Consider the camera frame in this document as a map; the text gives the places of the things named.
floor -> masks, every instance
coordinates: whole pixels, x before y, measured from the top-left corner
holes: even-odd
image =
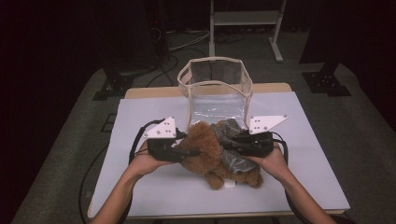
[[[299,64],[308,33],[281,32],[278,45],[283,63],[277,63],[268,43],[271,33],[225,35],[218,39],[217,55],[241,59],[254,83],[286,82],[296,92],[305,114],[348,199],[351,209],[342,217],[358,224],[390,224],[396,220],[396,133],[380,116],[361,90],[355,75],[343,65],[335,71],[351,96],[329,97],[312,93],[302,72],[322,66]],[[188,43],[200,34],[170,34],[170,48]],[[163,69],[170,77],[151,74],[137,77],[134,87],[170,86],[177,73],[192,58],[208,54],[207,42],[172,52]],[[88,222],[86,212],[106,155],[121,97],[93,101],[106,74],[102,69],[79,96],[35,183],[12,223]],[[127,220],[125,223],[152,223]],[[165,220],[163,223],[214,223],[211,219]],[[266,217],[224,218],[221,224],[271,223]],[[300,223],[296,217],[282,217],[280,223]]]

teddy bear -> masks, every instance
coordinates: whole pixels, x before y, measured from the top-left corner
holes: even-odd
[[[199,149],[201,154],[188,157],[181,162],[187,170],[204,175],[212,189],[221,189],[224,179],[245,183],[253,188],[259,188],[263,179],[261,167],[253,161],[246,160],[234,151],[223,149],[220,142],[233,141],[232,136],[241,129],[234,119],[221,120],[216,124],[199,121],[192,124],[187,136],[176,148],[182,150]]]

white triangular bracket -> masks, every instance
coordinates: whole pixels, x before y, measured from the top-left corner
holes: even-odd
[[[174,138],[176,137],[175,119],[172,117],[167,118],[163,122],[157,124],[154,128],[147,131],[144,135],[145,138]]]
[[[277,124],[287,119],[287,115],[283,116],[252,116],[250,118],[249,133],[265,133],[274,128]]]

white metal frame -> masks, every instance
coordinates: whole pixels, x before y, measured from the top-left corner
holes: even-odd
[[[269,37],[271,48],[278,63],[283,62],[279,47],[277,46],[277,37],[285,12],[287,0],[282,0],[279,10],[269,11],[233,11],[233,12],[215,12],[215,0],[210,1],[210,41],[209,56],[216,55],[215,51],[215,25],[263,25],[274,24],[274,36]]]

brown stuffed animal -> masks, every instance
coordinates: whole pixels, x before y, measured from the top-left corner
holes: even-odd
[[[253,188],[262,185],[260,166],[255,166],[244,173],[233,173],[227,168],[221,161],[222,146],[219,144],[217,134],[204,121],[191,125],[187,137],[177,147],[185,150],[201,150],[199,156],[188,157],[181,165],[193,173],[204,175],[212,189],[220,189],[224,185],[223,178],[235,180],[237,183],[247,183]]]

